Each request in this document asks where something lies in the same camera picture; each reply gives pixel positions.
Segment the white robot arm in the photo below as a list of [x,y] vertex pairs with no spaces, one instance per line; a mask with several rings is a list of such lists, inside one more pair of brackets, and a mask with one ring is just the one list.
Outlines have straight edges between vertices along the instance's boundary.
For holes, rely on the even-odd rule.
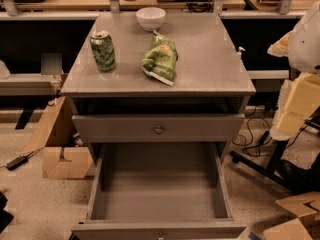
[[293,137],[306,119],[320,107],[320,2],[316,2],[294,28],[271,45],[267,53],[287,57],[300,72],[280,88],[271,137],[284,141]]

